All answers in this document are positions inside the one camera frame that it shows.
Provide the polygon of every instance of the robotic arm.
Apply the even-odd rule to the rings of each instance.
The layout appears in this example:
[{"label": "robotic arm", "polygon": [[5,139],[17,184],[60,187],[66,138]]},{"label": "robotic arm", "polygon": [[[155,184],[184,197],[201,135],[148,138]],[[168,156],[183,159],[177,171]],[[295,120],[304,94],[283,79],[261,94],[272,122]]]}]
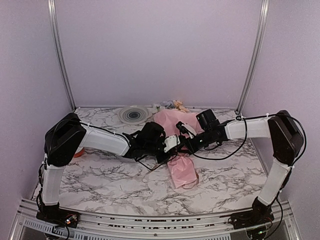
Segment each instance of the robotic arm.
[{"label": "robotic arm", "polygon": [[37,218],[76,227],[79,214],[59,208],[59,188],[63,171],[79,147],[90,147],[124,158],[137,159],[145,155],[156,156],[158,163],[168,161],[178,152],[194,154],[215,142],[243,138],[271,138],[274,160],[265,185],[252,204],[252,210],[234,213],[231,223],[235,229],[264,223],[273,218],[271,206],[279,191],[286,185],[295,158],[304,144],[304,138],[296,123],[285,110],[272,117],[228,120],[220,123],[209,109],[198,114],[197,120],[203,132],[195,131],[182,122],[176,127],[184,135],[166,137],[162,126],[147,122],[141,131],[118,134],[80,122],[75,113],[69,113],[45,135],[44,171],[39,171],[41,191],[37,197]]}]

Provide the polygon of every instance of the crumpled plastic bag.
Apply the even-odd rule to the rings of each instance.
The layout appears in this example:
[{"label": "crumpled plastic bag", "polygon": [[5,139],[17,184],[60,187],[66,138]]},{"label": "crumpled plastic bag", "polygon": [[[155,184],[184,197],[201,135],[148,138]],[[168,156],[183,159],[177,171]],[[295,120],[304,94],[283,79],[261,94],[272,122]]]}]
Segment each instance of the crumpled plastic bag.
[{"label": "crumpled plastic bag", "polygon": [[[154,115],[154,121],[160,124],[165,131],[166,136],[179,135],[180,132],[176,124],[181,121],[191,126],[196,133],[202,131],[197,113],[185,113],[175,109],[164,109]],[[168,162],[168,168],[175,188],[183,187],[190,189],[199,182],[199,176],[195,171],[195,166],[189,157],[178,155],[175,159]]]}]

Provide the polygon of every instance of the white wall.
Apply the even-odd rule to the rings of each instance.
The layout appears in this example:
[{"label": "white wall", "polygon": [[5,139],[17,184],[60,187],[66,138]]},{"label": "white wall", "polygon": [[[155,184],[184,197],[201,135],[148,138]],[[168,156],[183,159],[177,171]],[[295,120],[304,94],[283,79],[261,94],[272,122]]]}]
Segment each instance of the white wall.
[{"label": "white wall", "polygon": [[[303,240],[320,231],[320,1],[271,0],[265,38],[244,114],[286,109],[307,134],[305,155],[285,188]],[[268,140],[255,141],[270,168]]]},{"label": "white wall", "polygon": [[78,106],[236,108],[261,0],[57,0]]},{"label": "white wall", "polygon": [[46,131],[70,111],[44,0],[0,2],[0,234],[38,181]]}]

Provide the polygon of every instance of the orange object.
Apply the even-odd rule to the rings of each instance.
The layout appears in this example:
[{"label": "orange object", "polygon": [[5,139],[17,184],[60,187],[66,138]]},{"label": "orange object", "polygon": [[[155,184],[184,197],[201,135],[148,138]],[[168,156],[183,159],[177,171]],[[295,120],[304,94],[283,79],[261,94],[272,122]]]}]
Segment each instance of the orange object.
[{"label": "orange object", "polygon": [[77,152],[73,157],[78,158],[81,157],[85,153],[85,148],[82,148],[80,152]]}]

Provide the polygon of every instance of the marble table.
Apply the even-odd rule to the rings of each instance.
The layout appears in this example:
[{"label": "marble table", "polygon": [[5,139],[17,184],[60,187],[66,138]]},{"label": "marble table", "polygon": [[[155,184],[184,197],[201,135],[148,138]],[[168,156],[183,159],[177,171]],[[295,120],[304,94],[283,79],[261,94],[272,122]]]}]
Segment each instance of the marble table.
[{"label": "marble table", "polygon": [[[122,123],[117,108],[78,108],[75,113],[84,122],[117,133],[133,133],[144,124]],[[154,114],[155,108],[149,108]],[[192,109],[201,112],[203,109]],[[223,122],[234,119],[232,110],[213,109]],[[224,142],[213,151],[198,155],[221,158],[232,153],[242,139]],[[74,158],[62,176],[60,206],[75,210],[119,215],[172,216],[199,215],[250,207],[267,177],[250,141],[226,160],[203,160],[191,156],[199,184],[191,189],[174,188],[168,167],[150,172],[133,159],[96,149]],[[151,157],[143,162],[152,167]],[[39,186],[34,192],[37,196]]]}]

